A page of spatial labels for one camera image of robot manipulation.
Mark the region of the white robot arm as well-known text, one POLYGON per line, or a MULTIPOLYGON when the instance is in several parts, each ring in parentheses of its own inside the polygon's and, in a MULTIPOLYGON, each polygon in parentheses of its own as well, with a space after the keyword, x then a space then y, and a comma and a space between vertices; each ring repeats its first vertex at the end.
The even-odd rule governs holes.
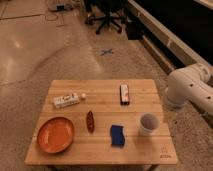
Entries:
POLYGON ((208 85, 210 78, 209 67, 202 63, 172 71, 167 77, 164 103, 178 109, 191 101, 213 116, 213 87, 208 85))

